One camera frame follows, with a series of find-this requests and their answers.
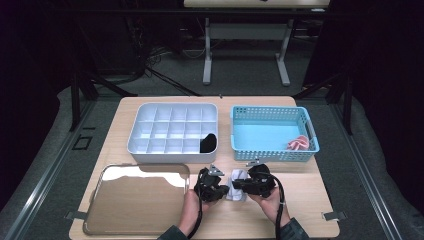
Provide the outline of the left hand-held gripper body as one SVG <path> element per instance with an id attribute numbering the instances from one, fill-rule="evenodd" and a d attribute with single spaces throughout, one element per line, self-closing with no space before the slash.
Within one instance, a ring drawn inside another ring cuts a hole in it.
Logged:
<path id="1" fill-rule="evenodd" d="M 224 173 L 214 164 L 199 171 L 194 191 L 201 201 L 214 202 L 219 200 L 219 193 L 223 193 L 219 191 L 221 176 L 223 175 Z"/>

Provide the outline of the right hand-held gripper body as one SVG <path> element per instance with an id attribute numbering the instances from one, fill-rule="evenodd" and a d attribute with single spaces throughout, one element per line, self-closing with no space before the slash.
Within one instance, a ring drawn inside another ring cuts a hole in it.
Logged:
<path id="1" fill-rule="evenodd" d="M 256 165 L 248 170 L 248 174 L 250 178 L 246 192 L 268 198 L 271 195 L 271 190 L 275 187 L 269 168 L 265 164 Z"/>

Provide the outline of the white sock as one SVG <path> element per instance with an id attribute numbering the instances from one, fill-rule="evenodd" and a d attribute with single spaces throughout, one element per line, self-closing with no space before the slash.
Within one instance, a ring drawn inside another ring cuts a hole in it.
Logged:
<path id="1" fill-rule="evenodd" d="M 247 194 L 244 193 L 241 189 L 236 189 L 233 186 L 233 182 L 237 179 L 245 180 L 248 177 L 247 171 L 243 169 L 234 169 L 231 173 L 231 176 L 227 180 L 227 186 L 229 191 L 226 195 L 226 199 L 230 201 L 240 201 L 244 202 L 247 198 Z"/>

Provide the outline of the black sock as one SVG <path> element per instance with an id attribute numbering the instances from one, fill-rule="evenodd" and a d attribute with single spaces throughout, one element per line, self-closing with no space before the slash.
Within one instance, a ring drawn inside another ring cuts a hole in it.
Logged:
<path id="1" fill-rule="evenodd" d="M 204 139 L 200 141 L 200 152 L 211 153 L 216 149 L 217 137 L 213 133 L 209 133 Z"/>

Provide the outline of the blue perforated plastic basket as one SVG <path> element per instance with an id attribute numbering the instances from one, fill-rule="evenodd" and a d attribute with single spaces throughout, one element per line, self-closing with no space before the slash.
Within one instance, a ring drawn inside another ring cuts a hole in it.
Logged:
<path id="1" fill-rule="evenodd" d="M 320 150 L 303 107 L 234 105 L 230 119 L 231 146 L 237 161 L 307 162 Z M 309 139 L 309 148 L 288 150 L 287 144 L 300 135 Z"/>

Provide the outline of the pink sock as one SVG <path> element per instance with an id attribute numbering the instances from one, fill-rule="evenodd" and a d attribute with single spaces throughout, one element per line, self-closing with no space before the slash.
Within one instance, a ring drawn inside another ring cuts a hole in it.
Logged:
<path id="1" fill-rule="evenodd" d="M 309 139 L 304 135 L 300 135 L 296 139 L 291 140 L 287 144 L 287 149 L 294 150 L 294 151 L 298 151 L 298 150 L 303 151 L 303 150 L 307 150 L 309 146 L 310 146 Z"/>

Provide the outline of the white compartment organizer box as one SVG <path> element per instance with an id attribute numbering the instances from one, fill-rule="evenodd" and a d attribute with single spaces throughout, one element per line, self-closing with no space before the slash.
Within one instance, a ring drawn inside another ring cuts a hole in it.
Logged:
<path id="1" fill-rule="evenodd" d="M 209 133 L 216 149 L 200 152 Z M 127 150 L 138 163 L 212 163 L 218 148 L 218 109 L 213 103 L 148 102 L 137 111 Z"/>

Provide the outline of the person's right hand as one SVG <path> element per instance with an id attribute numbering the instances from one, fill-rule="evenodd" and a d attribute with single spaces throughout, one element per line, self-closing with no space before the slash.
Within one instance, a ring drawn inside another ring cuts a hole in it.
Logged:
<path id="1" fill-rule="evenodd" d="M 290 221 L 291 218 L 285 204 L 282 205 L 282 213 L 278 214 L 279 207 L 281 206 L 280 191 L 278 188 L 274 188 L 268 198 L 251 194 L 249 194 L 249 197 L 260 206 L 264 214 L 274 225 L 283 227 Z"/>

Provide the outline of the person's left hand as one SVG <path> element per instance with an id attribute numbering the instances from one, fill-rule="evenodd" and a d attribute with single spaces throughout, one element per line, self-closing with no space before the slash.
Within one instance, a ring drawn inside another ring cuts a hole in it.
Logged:
<path id="1" fill-rule="evenodd" d="M 215 205 L 215 202 L 201 202 L 193 190 L 185 193 L 184 204 L 177 227 L 188 236 L 195 227 L 198 219 L 199 209 L 203 212 L 208 211 Z"/>

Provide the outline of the grey tape tab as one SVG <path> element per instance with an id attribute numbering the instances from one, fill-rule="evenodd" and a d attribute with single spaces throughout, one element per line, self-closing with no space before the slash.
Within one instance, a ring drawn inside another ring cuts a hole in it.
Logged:
<path id="1" fill-rule="evenodd" d="M 69 219 L 69 220 L 74 220 L 74 219 L 85 220 L 86 217 L 87 217 L 87 213 L 81 212 L 81 211 L 68 211 L 64 216 L 65 219 Z"/>
<path id="2" fill-rule="evenodd" d="M 322 217 L 326 221 L 341 221 L 341 220 L 345 220 L 347 218 L 347 215 L 343 211 L 341 211 L 341 212 L 327 212 L 327 213 L 323 213 Z"/>

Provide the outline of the black metal stand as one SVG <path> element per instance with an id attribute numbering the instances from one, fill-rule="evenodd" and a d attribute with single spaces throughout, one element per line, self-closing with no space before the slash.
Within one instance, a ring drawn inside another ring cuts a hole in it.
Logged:
<path id="1" fill-rule="evenodd" d="M 313 84 L 310 87 L 307 87 L 306 89 L 293 95 L 293 98 L 296 100 L 303 99 L 325 86 L 329 87 L 329 90 L 325 96 L 325 101 L 328 104 L 337 104 L 340 99 L 343 99 L 342 126 L 349 135 L 352 135 L 351 112 L 353 83 L 347 73 L 337 73 L 320 83 Z"/>
<path id="2" fill-rule="evenodd" d="M 98 74 L 91 72 L 76 72 L 71 78 L 70 83 L 72 109 L 71 131 L 74 131 L 81 121 L 80 94 L 83 94 L 89 101 L 95 101 L 99 97 L 99 93 L 94 86 L 95 83 L 105 86 L 121 97 L 136 97 L 136 94 L 116 86 Z"/>

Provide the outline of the desk with white legs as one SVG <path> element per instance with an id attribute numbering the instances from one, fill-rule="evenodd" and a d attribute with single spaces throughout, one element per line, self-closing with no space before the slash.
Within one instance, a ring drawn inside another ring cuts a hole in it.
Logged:
<path id="1" fill-rule="evenodd" d="M 330 0 L 184 0 L 184 6 L 193 10 L 288 10 L 290 13 L 322 13 Z M 260 23 L 248 16 L 248 20 L 214 21 L 205 18 L 205 63 L 203 84 L 211 83 L 212 52 L 211 40 L 280 40 L 280 51 L 275 54 L 277 68 L 283 86 L 290 85 L 285 65 L 285 55 L 293 30 L 293 18 L 276 23 Z"/>

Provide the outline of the aluminium floor rail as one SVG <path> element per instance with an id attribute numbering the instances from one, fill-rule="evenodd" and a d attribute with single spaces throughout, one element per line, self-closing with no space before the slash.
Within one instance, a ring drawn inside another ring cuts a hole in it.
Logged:
<path id="1" fill-rule="evenodd" d="M 80 122 L 71 130 L 71 107 L 62 104 L 40 150 L 16 190 L 0 211 L 0 240 L 22 240 L 64 169 L 72 146 L 97 103 L 83 105 Z"/>
<path id="2" fill-rule="evenodd" d="M 342 121 L 342 112 L 337 105 L 330 104 L 329 109 L 335 118 L 337 126 L 341 131 L 344 140 L 349 146 L 353 158 L 353 164 L 358 173 L 358 177 L 362 183 L 362 186 L 368 196 L 368 199 L 372 205 L 372 208 L 375 212 L 376 217 L 380 222 L 380 226 L 384 231 L 387 240 L 404 240 L 402 234 L 400 233 L 392 214 L 390 213 L 386 201 L 383 199 L 375 181 L 368 169 L 368 165 L 365 162 L 365 159 L 355 142 L 355 139 L 352 135 L 349 135 L 345 129 Z"/>

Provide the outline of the black horizontal frame bar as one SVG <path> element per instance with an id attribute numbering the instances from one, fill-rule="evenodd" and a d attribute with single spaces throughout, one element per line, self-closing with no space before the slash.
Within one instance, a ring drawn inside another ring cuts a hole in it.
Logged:
<path id="1" fill-rule="evenodd" d="M 233 16 L 233 17 L 245 17 L 245 16 L 283 16 L 287 18 L 326 18 L 328 13 L 326 12 L 297 12 L 297 11 L 285 11 L 285 10 L 229 10 L 229 9 L 147 9 L 147 10 L 84 10 L 84 9 L 51 9 L 54 13 L 63 14 L 101 14 L 101 15 L 114 15 L 114 16 L 148 16 L 148 17 L 218 17 L 218 16 Z"/>

